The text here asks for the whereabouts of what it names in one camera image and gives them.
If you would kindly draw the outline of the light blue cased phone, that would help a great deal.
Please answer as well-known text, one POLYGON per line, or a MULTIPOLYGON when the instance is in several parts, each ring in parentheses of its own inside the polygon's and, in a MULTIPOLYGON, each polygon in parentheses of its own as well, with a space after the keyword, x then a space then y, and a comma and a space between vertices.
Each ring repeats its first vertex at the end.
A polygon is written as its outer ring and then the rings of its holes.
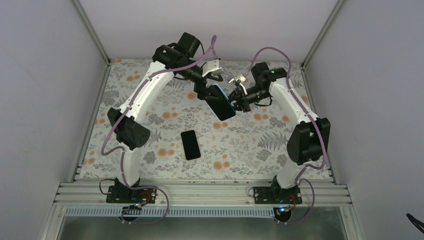
POLYGON ((216 117, 220 121, 225 121, 234 117, 236 115, 236 111, 233 109, 232 104, 229 102, 229 99, 223 92, 222 88, 217 84, 212 84, 208 88, 216 88, 220 97, 220 100, 218 101, 206 101, 207 105, 216 117))

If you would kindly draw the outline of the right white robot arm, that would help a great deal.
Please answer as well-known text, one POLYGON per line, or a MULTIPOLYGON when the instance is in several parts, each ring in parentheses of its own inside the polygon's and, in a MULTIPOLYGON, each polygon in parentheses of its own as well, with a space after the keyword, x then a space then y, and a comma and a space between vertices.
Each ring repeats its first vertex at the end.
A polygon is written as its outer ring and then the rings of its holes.
POLYGON ((289 159, 269 187, 254 187, 255 203, 301 203, 299 184, 303 173, 308 168, 321 170, 327 165, 330 121, 307 106, 284 68, 270 69, 265 62, 260 62, 252 66, 250 72, 255 81, 252 87, 244 86, 244 75, 229 80, 235 85, 228 96, 234 103, 233 108, 249 112, 252 104, 258 105, 259 101, 270 98, 283 108, 293 128, 286 144, 289 159))

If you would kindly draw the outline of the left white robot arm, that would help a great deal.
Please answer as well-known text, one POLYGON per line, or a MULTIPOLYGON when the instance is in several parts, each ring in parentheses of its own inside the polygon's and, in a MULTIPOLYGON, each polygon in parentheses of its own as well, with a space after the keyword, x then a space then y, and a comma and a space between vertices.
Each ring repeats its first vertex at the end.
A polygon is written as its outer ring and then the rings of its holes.
POLYGON ((100 153, 107 156, 116 150, 122 152, 118 176, 106 193, 107 203, 135 203, 142 198, 150 202, 154 199, 154 196, 147 195, 147 190, 157 191, 156 186, 139 186, 138 154, 151 134, 141 124, 160 91, 175 75, 193 82, 200 99, 212 99, 207 91, 207 79, 222 71, 214 49, 216 39, 214 35, 209 48, 198 60, 193 60, 193 57, 201 41, 187 32, 177 43, 161 45, 155 50, 145 76, 130 97, 118 109, 112 107, 108 110, 107 117, 112 128, 100 153))

